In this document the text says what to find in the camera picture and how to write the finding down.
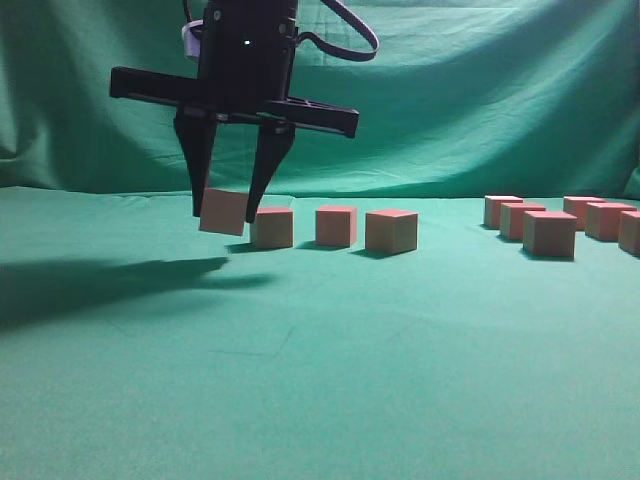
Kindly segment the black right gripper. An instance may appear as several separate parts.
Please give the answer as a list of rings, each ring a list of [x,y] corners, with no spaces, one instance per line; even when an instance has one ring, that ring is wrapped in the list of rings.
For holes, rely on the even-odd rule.
[[[209,179],[214,114],[226,115],[230,123],[270,117],[283,122],[259,127],[247,223],[255,221],[270,181],[292,148],[295,126],[355,136],[356,110],[289,95],[297,7],[296,1],[209,1],[194,78],[127,67],[111,70],[111,97],[179,107],[173,125],[187,165],[194,217],[201,214]]]

